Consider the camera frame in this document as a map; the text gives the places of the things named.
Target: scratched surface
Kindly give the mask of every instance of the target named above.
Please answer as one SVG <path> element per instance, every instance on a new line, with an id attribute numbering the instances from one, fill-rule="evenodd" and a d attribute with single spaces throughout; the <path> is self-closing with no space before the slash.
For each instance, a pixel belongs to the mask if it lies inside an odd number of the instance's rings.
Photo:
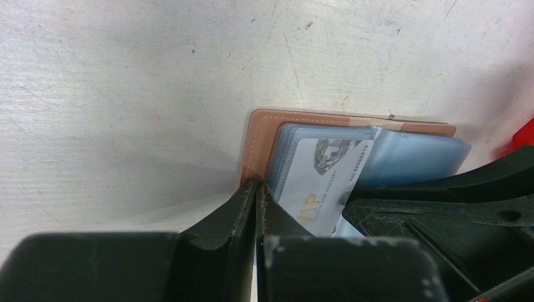
<path id="1" fill-rule="evenodd" d="M 234 189 L 255 108 L 529 120 L 530 0 L 2 0 L 0 263 L 33 232 L 183 230 Z"/>

